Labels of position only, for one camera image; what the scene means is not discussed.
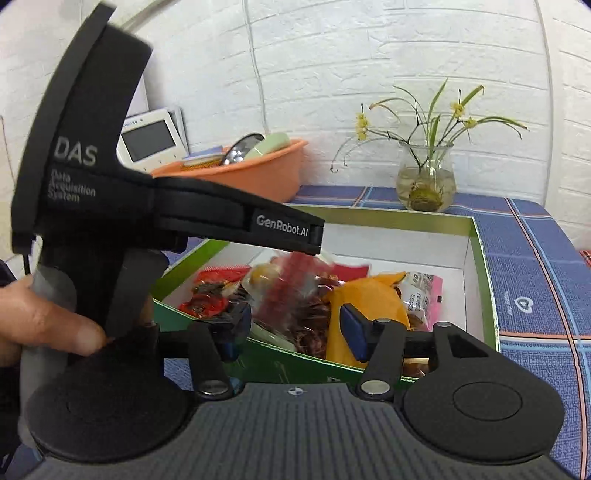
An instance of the black cable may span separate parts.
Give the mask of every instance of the black cable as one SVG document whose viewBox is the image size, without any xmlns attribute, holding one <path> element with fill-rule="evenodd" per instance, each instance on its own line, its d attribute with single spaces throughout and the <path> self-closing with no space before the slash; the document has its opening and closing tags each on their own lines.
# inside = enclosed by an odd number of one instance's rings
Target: black cable
<svg viewBox="0 0 591 480">
<path fill-rule="evenodd" d="M 14 454 L 15 454 L 15 452 L 9 453 L 6 456 L 4 463 L 0 462 L 1 463 L 0 464 L 0 475 L 4 475 L 7 472 L 8 467 L 10 467 L 10 464 L 12 463 L 12 459 L 14 458 Z"/>
<path fill-rule="evenodd" d="M 29 264 L 29 256 L 23 255 L 22 256 L 22 264 L 25 267 L 25 275 L 31 274 L 31 265 Z"/>
</svg>

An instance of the yellow flower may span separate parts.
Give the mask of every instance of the yellow flower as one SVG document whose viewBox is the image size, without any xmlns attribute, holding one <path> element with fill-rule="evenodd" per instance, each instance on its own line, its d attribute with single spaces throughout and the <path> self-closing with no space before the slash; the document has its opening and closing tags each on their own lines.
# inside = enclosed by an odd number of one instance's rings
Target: yellow flower
<svg viewBox="0 0 591 480">
<path fill-rule="evenodd" d="M 369 120 L 365 116 L 365 114 L 363 112 L 358 113 L 357 114 L 357 122 L 355 124 L 355 133 L 357 133 L 357 139 L 359 141 L 367 140 L 368 126 L 369 126 Z"/>
<path fill-rule="evenodd" d="M 464 127 L 466 127 L 466 128 L 474 128 L 477 125 L 478 125 L 478 121 L 474 120 L 472 117 L 470 117 L 468 120 L 466 120 L 464 122 Z"/>
<path fill-rule="evenodd" d="M 452 107 L 454 118 L 460 118 L 466 111 L 466 108 L 458 102 L 452 102 L 449 106 Z"/>
</svg>

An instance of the orange plastic basin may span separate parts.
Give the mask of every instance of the orange plastic basin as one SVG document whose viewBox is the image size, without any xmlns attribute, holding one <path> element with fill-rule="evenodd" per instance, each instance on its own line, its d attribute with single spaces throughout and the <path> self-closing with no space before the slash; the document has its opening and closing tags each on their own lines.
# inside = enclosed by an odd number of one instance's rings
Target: orange plastic basin
<svg viewBox="0 0 591 480">
<path fill-rule="evenodd" d="M 284 203 L 296 196 L 300 188 L 303 149 L 307 144 L 306 140 L 295 138 L 287 148 L 223 167 L 183 169 L 183 162 L 177 161 L 157 168 L 152 176 L 214 181 Z"/>
</svg>

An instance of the blue checkered tablecloth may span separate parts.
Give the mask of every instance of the blue checkered tablecloth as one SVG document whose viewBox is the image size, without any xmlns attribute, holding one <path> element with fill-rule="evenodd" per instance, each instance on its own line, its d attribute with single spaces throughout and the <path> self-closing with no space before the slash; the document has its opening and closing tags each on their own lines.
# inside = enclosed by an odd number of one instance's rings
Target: blue checkered tablecloth
<svg viewBox="0 0 591 480">
<path fill-rule="evenodd" d="M 383 187 L 304 186 L 292 203 L 404 209 L 396 191 Z M 501 352 L 560 393 L 566 417 L 552 456 L 576 478 L 588 478 L 591 269 L 536 203 L 457 194 L 446 213 L 471 216 L 478 224 L 495 296 Z M 191 239 L 190 248 L 200 241 Z M 190 383 L 187 365 L 168 362 L 166 370 L 177 382 Z"/>
</svg>

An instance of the water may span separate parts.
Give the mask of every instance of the water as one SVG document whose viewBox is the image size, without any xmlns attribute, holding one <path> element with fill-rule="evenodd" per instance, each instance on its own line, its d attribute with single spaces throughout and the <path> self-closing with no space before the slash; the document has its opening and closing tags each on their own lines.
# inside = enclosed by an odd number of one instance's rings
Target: water
<svg viewBox="0 0 591 480">
<path fill-rule="evenodd" d="M 408 210 L 442 212 L 453 202 L 456 179 L 443 168 L 404 167 L 396 180 L 398 197 Z"/>
</svg>

